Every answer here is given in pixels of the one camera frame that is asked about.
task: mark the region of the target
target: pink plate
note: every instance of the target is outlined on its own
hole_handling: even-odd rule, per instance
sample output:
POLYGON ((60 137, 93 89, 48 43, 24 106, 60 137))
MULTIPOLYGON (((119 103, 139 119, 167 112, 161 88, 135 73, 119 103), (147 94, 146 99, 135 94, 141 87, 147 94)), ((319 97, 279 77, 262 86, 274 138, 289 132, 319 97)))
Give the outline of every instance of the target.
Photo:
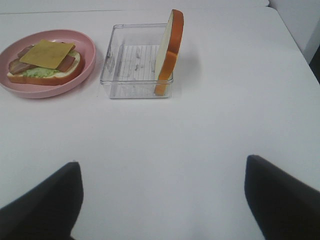
POLYGON ((42 31, 26 36, 8 46, 0 54, 0 84, 9 92, 29 99, 40 99, 56 96, 73 89, 82 83, 93 71, 96 63, 96 47, 94 42, 79 31, 68 29, 57 29, 42 31), (37 44, 46 39, 53 42, 75 43, 75 50, 84 58, 84 68, 79 76, 73 80, 57 86, 43 86, 34 84, 12 83, 7 78, 9 63, 17 58, 17 54, 27 46, 37 44))

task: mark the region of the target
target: sandwich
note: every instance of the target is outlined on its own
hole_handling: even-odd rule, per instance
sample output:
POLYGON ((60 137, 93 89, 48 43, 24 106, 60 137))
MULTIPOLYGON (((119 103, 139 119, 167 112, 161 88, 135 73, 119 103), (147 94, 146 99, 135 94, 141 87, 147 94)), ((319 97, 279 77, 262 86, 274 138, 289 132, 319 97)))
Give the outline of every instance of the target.
POLYGON ((181 11, 173 9, 155 58, 154 80, 157 84, 154 93, 158 96, 163 96, 166 92, 168 79, 178 59, 183 30, 184 15, 181 11))
POLYGON ((7 77, 17 84, 63 85, 82 72, 84 63, 73 43, 41 40, 17 54, 7 77))

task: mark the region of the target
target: bread crust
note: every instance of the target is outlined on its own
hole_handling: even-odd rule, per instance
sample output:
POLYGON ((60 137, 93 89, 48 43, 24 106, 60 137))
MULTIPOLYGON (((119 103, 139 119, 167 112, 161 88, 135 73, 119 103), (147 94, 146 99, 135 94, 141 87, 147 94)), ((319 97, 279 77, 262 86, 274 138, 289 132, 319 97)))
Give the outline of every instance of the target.
POLYGON ((85 65, 85 61, 80 53, 79 55, 80 55, 80 60, 78 65, 76 66, 74 71, 67 76, 56 77, 53 75, 52 77, 43 78, 43 77, 31 77, 31 76, 23 76, 23 75, 7 75, 7 77, 9 78, 10 82, 15 84, 35 84, 35 85, 46 85, 46 86, 63 85, 73 80, 82 72, 85 65))
POLYGON ((176 9, 173 9, 172 29, 168 48, 165 54, 164 62, 159 73, 158 84, 154 89, 154 93, 159 96, 163 96, 166 91, 166 81, 170 78, 178 59, 178 53, 182 34, 184 30, 184 14, 176 9))

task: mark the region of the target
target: bread slice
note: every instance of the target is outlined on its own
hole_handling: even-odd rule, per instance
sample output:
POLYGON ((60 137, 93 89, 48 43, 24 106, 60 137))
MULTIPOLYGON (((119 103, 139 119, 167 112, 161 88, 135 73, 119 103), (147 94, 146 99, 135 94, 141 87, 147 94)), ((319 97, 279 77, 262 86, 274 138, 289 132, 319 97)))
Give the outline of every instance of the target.
POLYGON ((75 60, 66 72, 56 72, 51 76, 36 77, 36 76, 25 76, 24 73, 12 75, 10 72, 7 74, 10 82, 16 84, 35 84, 35 85, 47 85, 56 86, 65 84, 75 77, 77 77, 85 65, 84 58, 77 51, 74 51, 75 60))
POLYGON ((158 81, 158 84, 154 89, 154 93, 158 96, 163 96, 166 92, 166 82, 176 65, 183 30, 184 14, 179 10, 173 9, 155 58, 154 78, 158 81))

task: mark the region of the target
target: transparent box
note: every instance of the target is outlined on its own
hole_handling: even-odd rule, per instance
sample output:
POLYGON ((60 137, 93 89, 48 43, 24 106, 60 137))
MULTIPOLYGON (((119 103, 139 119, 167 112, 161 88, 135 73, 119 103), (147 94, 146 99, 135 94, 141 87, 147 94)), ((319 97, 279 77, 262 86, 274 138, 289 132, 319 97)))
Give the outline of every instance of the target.
POLYGON ((168 80, 155 80, 157 52, 166 23, 123 24, 113 26, 110 43, 100 76, 111 99, 168 98, 173 75, 168 80), (165 88, 164 95, 155 88, 165 88))

